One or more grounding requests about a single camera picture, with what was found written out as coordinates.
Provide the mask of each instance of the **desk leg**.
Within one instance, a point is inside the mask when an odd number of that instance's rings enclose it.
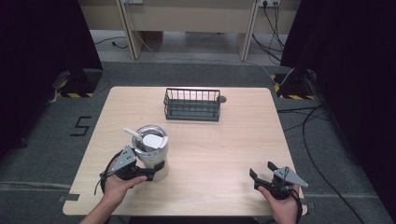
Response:
[[[143,38],[142,32],[135,32],[134,25],[129,17],[127,7],[121,2],[121,0],[116,0],[117,6],[119,8],[122,26],[124,28],[125,36],[128,41],[128,48],[131,52],[131,57],[133,60],[139,58],[140,52],[142,51]]]
[[[254,24],[256,22],[257,11],[259,9],[259,0],[252,1],[250,10],[250,17],[247,26],[247,32],[244,34],[238,34],[236,41],[239,48],[239,58],[241,61],[245,61],[248,58],[248,49],[250,46],[250,39],[253,34]]]

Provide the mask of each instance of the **white desk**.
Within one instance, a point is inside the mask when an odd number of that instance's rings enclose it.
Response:
[[[93,195],[109,160],[131,144],[122,130],[154,124],[169,136],[169,174],[130,189],[114,215],[124,216],[269,216],[269,204],[253,188],[249,169],[270,181],[266,167],[294,170],[288,145],[269,90],[219,88],[227,102],[219,122],[167,120],[165,87],[117,87],[108,95],[66,201],[67,215],[87,215],[102,198]]]
[[[248,53],[256,0],[144,0],[126,5],[118,0],[123,26],[133,59],[142,49],[137,31],[186,31],[235,33],[241,61]]]

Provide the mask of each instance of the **black wire basket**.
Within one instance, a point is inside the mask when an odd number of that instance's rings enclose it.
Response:
[[[219,121],[220,91],[167,88],[163,104],[167,119]]]

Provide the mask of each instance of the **wall outlet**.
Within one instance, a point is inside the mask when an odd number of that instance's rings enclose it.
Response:
[[[275,7],[276,3],[279,6],[280,0],[260,0],[259,7],[263,6],[264,1],[267,2],[267,7]]]

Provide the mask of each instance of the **metal canister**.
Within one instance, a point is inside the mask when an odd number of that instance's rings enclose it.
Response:
[[[143,141],[132,137],[137,158],[141,160],[146,168],[154,168],[155,165],[165,161],[164,167],[155,173],[153,180],[165,178],[169,173],[168,166],[168,135],[165,130],[156,125],[147,125],[137,130]]]

